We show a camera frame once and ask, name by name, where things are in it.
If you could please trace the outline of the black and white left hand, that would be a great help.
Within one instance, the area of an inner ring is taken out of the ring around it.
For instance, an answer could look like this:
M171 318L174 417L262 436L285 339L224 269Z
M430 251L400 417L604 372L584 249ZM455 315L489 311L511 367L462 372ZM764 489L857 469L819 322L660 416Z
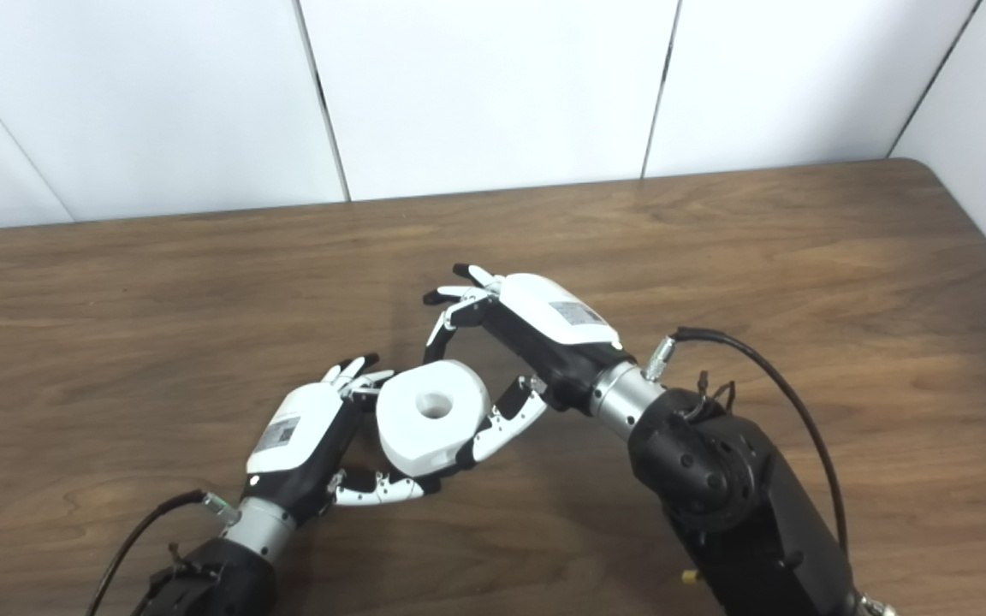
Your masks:
M342 360L321 381L286 394L246 462L242 500L270 503L301 527L333 506L380 506L442 490L439 478L342 468L383 384L395 377L393 370L372 370L378 360L375 353Z

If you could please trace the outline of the black and white right hand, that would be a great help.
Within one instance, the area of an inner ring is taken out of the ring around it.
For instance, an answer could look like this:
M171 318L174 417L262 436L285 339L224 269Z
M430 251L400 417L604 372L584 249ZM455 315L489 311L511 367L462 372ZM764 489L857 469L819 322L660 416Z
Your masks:
M598 312L550 278L513 273L493 275L458 263L466 286L438 286L423 304L442 305L425 343L423 362L446 356L455 331L480 327L531 368L496 402L488 426L463 445L455 465L473 468L533 424L547 408L595 414L597 387L608 371L633 356Z

